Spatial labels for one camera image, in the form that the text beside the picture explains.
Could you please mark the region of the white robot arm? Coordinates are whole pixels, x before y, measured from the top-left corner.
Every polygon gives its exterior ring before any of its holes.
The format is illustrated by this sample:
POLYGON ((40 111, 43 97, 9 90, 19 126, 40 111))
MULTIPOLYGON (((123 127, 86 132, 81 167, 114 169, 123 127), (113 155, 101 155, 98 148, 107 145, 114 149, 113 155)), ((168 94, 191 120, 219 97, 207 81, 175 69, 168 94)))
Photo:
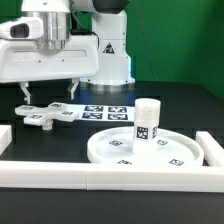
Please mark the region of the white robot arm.
POLYGON ((126 53, 130 0, 22 0, 22 16, 0 24, 0 83, 69 79, 116 91, 135 83, 126 53))

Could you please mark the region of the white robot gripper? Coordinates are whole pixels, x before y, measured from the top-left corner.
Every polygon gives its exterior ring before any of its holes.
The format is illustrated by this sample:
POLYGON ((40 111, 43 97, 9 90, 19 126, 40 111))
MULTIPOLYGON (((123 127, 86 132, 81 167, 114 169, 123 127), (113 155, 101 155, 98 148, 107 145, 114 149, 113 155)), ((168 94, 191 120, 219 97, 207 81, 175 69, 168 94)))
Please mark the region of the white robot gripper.
POLYGON ((31 103, 29 81, 72 78, 67 91, 73 100, 78 78, 94 76, 98 69, 95 36, 72 36, 60 50, 39 50, 35 41, 0 40, 0 83, 20 82, 27 104, 31 103))

